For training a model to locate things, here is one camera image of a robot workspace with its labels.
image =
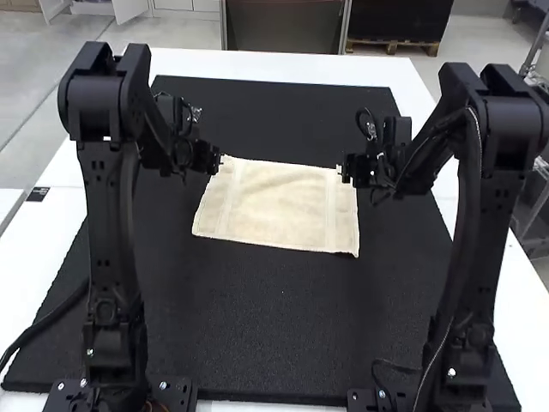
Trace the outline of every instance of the gray floor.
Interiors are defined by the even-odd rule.
[[[476,3],[456,0],[455,10]],[[465,61],[477,72],[487,63],[517,70],[536,29],[500,17],[452,15],[437,58],[402,47],[397,56],[412,59],[437,99],[437,72],[444,62]],[[57,84],[83,42],[96,39],[108,41],[115,52],[129,42],[220,49],[219,23],[211,21],[141,18],[118,26],[107,16],[60,15],[48,27],[39,14],[0,12],[0,188],[29,191],[55,154],[66,136],[57,115]],[[356,53],[385,55],[376,47]],[[549,287],[549,260],[534,264]]]

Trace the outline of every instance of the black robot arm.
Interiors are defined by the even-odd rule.
[[[76,141],[86,189],[91,276],[82,333],[85,385],[67,399],[67,409],[57,410],[130,412],[153,401],[133,247],[139,166],[162,176],[187,169],[216,174],[219,168],[218,148],[197,136],[200,109],[151,94],[150,58],[146,45],[129,45],[114,57],[106,43],[89,42],[59,85],[59,114]],[[181,400],[163,401],[172,412],[187,410],[190,402],[182,397],[196,398],[196,388],[185,382],[177,384],[185,388]]]
[[[509,66],[488,65],[478,78],[466,64],[445,64],[439,77],[441,100],[412,141],[409,118],[380,128],[368,109],[358,111],[366,150],[346,155],[341,174],[381,199],[402,198],[426,194],[448,159],[459,160],[454,241],[419,387],[388,408],[489,411],[499,271],[516,199],[549,137],[549,110]],[[352,409],[356,390],[349,393]]]

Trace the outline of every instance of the table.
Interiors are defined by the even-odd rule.
[[[0,235],[25,200],[23,189],[0,189]]]
[[[435,106],[407,58],[153,49],[151,84],[157,75],[390,87],[401,115],[413,118],[413,133],[419,131]],[[456,169],[457,161],[452,159],[433,187],[450,234],[457,208]],[[10,273],[0,277],[0,348],[32,323],[85,218],[85,193],[74,143],[63,143],[38,185],[52,188],[42,203],[24,203],[0,238],[0,270]],[[495,341],[522,410],[544,410],[545,375],[549,370],[549,293],[511,231],[498,287],[495,324]],[[45,399],[46,395],[0,392],[0,412],[38,412]],[[332,409],[227,402],[200,402],[198,408],[201,412]]]

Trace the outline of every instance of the beige towel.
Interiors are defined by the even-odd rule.
[[[359,255],[356,190],[335,169],[224,156],[192,233],[301,251]]]

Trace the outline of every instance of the wire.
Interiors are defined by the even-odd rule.
[[[165,406],[165,404],[158,402],[159,406],[164,412],[170,412],[170,410]]]
[[[406,375],[421,373],[421,369],[417,367],[405,367],[403,365],[399,365],[398,363],[394,363],[390,360],[386,360],[383,358],[376,358],[371,363],[371,377],[374,380],[374,384],[376,384],[379,389],[385,392],[385,394],[389,398],[389,402],[392,408],[396,410],[396,405],[393,403],[393,397],[391,396],[391,392],[389,391],[389,389],[387,389],[387,386],[382,382],[379,376],[377,376],[376,367],[388,367],[390,369],[393,369],[394,371],[405,373]]]
[[[17,349],[27,346],[37,335],[49,328],[59,320],[71,307],[80,301],[86,294],[89,285],[89,279],[84,279],[76,290],[60,305],[46,314],[41,320],[35,322],[26,328],[14,342],[8,346],[0,358],[0,373],[8,365],[9,360]]]
[[[418,407],[419,395],[421,394],[421,390],[423,389],[423,385],[425,384],[427,375],[429,374],[429,371],[431,370],[433,364],[437,360],[438,354],[440,354],[440,351],[443,349],[444,344],[446,343],[446,339],[448,339],[449,330],[451,329],[453,322],[454,322],[454,317],[452,317],[452,319],[448,322],[448,327],[446,328],[446,332],[444,333],[444,338],[440,342],[440,345],[438,346],[437,351],[432,356],[431,360],[429,361],[429,365],[427,365],[427,368],[425,369],[425,372],[421,377],[421,381],[419,382],[418,392],[415,394],[415,400],[413,401],[412,412],[415,412],[416,408]]]
[[[372,136],[371,133],[360,122],[360,119],[365,114],[370,117],[371,122],[373,123],[374,128],[376,130],[376,134],[377,134],[377,125],[376,125],[376,122],[374,120],[374,116],[373,116],[373,114],[371,114],[370,109],[368,107],[362,107],[361,109],[357,110],[357,112],[354,114],[354,122],[357,124],[357,127],[359,128],[359,130],[362,132],[362,134],[365,136],[366,139],[373,140],[374,136]]]

